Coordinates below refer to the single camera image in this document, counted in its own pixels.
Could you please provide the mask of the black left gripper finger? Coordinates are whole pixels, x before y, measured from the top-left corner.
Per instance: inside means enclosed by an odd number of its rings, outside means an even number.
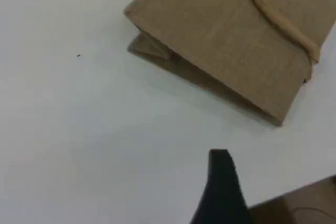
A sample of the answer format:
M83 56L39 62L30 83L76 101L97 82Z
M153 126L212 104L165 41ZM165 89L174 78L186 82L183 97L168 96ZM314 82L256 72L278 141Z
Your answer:
M191 223L253 223L228 150L209 151L207 182Z

